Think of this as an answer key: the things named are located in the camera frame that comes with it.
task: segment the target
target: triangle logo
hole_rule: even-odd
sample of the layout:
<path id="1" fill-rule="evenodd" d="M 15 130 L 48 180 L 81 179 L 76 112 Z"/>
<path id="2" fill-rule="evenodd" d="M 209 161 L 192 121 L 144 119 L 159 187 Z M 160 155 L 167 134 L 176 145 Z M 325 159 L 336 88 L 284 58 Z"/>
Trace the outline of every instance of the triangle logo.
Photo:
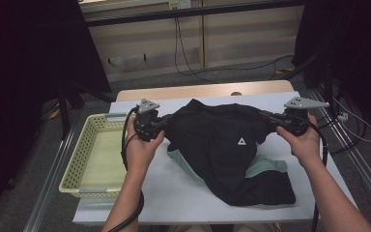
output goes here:
<path id="1" fill-rule="evenodd" d="M 238 142 L 238 145 L 246 145 L 245 140 L 241 137 L 240 141 Z"/>

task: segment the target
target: aluminum rail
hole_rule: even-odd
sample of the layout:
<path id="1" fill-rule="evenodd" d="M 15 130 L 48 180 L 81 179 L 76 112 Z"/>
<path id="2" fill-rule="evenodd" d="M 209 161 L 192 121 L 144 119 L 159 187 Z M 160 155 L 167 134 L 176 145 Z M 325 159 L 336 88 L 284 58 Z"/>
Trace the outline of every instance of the aluminum rail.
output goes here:
<path id="1" fill-rule="evenodd" d="M 23 229 L 24 232 L 35 232 L 39 230 L 41 222 L 43 220 L 44 213 L 50 201 L 50 196 L 53 190 L 56 188 L 56 180 L 60 175 L 60 169 L 62 163 L 66 159 L 66 154 L 71 146 L 71 142 L 75 136 L 76 127 L 72 126 L 68 135 L 64 140 L 61 141 L 59 150 L 56 154 L 55 160 L 50 167 L 49 174 L 43 184 L 42 190 L 39 194 L 39 197 L 35 203 L 35 206 L 30 214 L 26 225 Z"/>
<path id="2" fill-rule="evenodd" d="M 162 11 L 162 12 L 144 13 L 144 14 L 94 17 L 94 18 L 87 18 L 85 21 L 69 21 L 69 22 L 66 21 L 66 22 L 59 22 L 59 23 L 52 23 L 52 24 L 45 24 L 44 22 L 35 21 L 34 24 L 40 28 L 46 28 L 46 27 L 62 28 L 62 27 L 71 27 L 71 26 L 97 27 L 97 26 L 161 20 L 161 19 L 177 18 L 177 17 L 217 15 L 217 14 L 226 14 L 226 13 L 257 11 L 257 10 L 265 10 L 265 9 L 297 7 L 297 6 L 305 5 L 305 2 L 306 2 L 305 0 L 260 1 L 260 2 L 253 2 L 253 3 L 232 4 L 232 5 L 224 5 L 224 6 L 213 6 L 213 7 L 198 7 L 198 8 L 190 8 L 190 9 L 180 9 L 180 10 L 175 10 L 175 11 Z"/>
<path id="3" fill-rule="evenodd" d="M 314 91 L 309 91 L 309 93 L 312 99 L 316 101 L 324 100 L 324 98 L 319 93 L 315 93 Z M 320 111 L 326 117 L 327 121 L 331 122 L 332 119 L 329 116 L 327 110 L 325 108 L 320 108 Z M 345 130 L 342 128 L 340 124 L 333 123 L 331 124 L 330 127 L 342 146 L 346 146 L 346 144 L 352 141 L 350 136 L 345 132 Z M 359 172 L 365 184 L 371 190 L 371 168 L 367 164 L 366 160 L 363 158 L 362 154 L 360 153 L 356 146 L 348 150 L 348 156 L 354 163 L 357 171 Z"/>

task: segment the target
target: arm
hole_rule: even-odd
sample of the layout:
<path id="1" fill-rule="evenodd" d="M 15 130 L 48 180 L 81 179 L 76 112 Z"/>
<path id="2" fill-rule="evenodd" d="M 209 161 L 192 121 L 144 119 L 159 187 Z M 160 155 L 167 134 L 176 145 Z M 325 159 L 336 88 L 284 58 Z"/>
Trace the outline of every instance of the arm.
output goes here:
<path id="1" fill-rule="evenodd" d="M 309 116 L 314 125 L 314 116 Z M 320 158 L 320 137 L 309 128 L 295 137 L 281 127 L 277 132 L 291 145 L 292 151 L 308 175 L 324 227 L 327 231 L 371 231 L 371 224 L 346 197 Z"/>
<path id="2" fill-rule="evenodd" d="M 141 187 L 143 186 L 147 170 L 155 156 L 156 148 L 164 139 L 164 132 L 162 131 L 152 142 L 144 142 L 135 135 L 133 122 L 134 118 L 130 118 L 128 121 L 128 135 L 126 137 L 126 143 L 128 144 L 128 173 L 123 182 L 122 190 L 101 231 L 109 231 L 114 228 L 129 218 L 137 209 Z M 128 143 L 128 139 L 133 135 L 134 137 Z M 136 219 L 122 231 L 137 231 L 137 226 L 138 220 Z"/>

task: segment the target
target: mint green lining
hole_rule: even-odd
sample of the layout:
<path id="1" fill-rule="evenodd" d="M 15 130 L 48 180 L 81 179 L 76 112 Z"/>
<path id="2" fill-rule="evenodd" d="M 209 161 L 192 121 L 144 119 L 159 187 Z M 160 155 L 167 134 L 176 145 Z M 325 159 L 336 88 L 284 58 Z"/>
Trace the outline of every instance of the mint green lining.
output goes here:
<path id="1" fill-rule="evenodd" d="M 262 155 L 257 155 L 246 169 L 245 178 L 254 177 L 265 171 L 287 172 L 287 163 L 284 160 L 266 159 Z"/>
<path id="2" fill-rule="evenodd" d="M 204 184 L 204 180 L 201 179 L 201 177 L 199 177 L 194 170 L 192 170 L 191 166 L 188 164 L 179 150 L 167 152 L 167 155 L 173 159 L 188 176 L 192 177 L 199 183 Z M 287 164 L 284 160 L 266 159 L 262 155 L 257 155 L 246 169 L 245 178 L 254 177 L 264 171 L 287 172 Z"/>
<path id="3" fill-rule="evenodd" d="M 188 162 L 186 162 L 185 158 L 179 150 L 167 152 L 167 155 L 171 159 L 175 160 L 176 163 L 185 171 L 188 176 L 192 177 L 194 180 L 201 184 L 205 184 L 204 180 L 201 179 L 201 177 L 199 177 L 197 173 L 194 172 L 194 170 L 192 170 L 191 166 L 188 164 Z"/>

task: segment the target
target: basket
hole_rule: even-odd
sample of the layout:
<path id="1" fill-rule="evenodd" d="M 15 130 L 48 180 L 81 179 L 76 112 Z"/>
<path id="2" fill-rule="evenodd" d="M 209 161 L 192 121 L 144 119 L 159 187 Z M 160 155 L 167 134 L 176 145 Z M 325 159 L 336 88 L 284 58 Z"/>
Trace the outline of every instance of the basket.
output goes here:
<path id="1" fill-rule="evenodd" d="M 126 176 L 122 162 L 124 121 L 105 114 L 87 118 L 60 183 L 61 192 L 75 197 L 117 196 Z"/>

